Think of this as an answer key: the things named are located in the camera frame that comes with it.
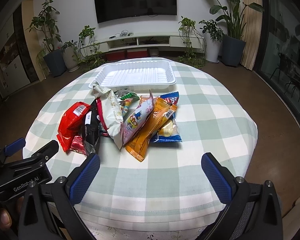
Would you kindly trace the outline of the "left hand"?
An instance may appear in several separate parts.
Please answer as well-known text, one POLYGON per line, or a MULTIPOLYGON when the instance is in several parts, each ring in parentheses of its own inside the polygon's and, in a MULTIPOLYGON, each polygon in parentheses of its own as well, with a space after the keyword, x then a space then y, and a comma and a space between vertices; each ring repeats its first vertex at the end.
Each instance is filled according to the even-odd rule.
MULTIPOLYGON (((19 218, 21 213, 21 207, 23 204, 24 197, 20 197, 16 202, 16 210, 17 210, 17 217, 19 218)), ((7 231, 12 225, 12 218, 9 212, 6 209, 0 210, 0 229, 2 231, 7 231)))

